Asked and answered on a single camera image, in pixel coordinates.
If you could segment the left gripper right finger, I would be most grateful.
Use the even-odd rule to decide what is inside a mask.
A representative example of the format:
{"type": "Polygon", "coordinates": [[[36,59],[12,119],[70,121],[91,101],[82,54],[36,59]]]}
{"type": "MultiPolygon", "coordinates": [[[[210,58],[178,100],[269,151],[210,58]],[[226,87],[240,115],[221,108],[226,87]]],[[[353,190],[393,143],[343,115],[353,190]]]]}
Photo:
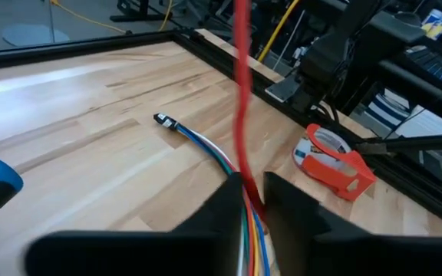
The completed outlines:
{"type": "Polygon", "coordinates": [[[371,234],[273,172],[264,196],[283,275],[442,276],[442,238],[371,234]]]}

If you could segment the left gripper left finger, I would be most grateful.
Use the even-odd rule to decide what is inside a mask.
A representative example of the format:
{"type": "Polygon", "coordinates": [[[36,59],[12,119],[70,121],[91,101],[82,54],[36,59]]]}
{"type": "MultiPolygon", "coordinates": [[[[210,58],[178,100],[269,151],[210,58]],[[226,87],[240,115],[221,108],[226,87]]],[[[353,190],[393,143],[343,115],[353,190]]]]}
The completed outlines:
{"type": "Polygon", "coordinates": [[[59,231],[31,243],[28,275],[234,275],[242,247],[242,184],[235,172],[167,232],[59,231]]]}

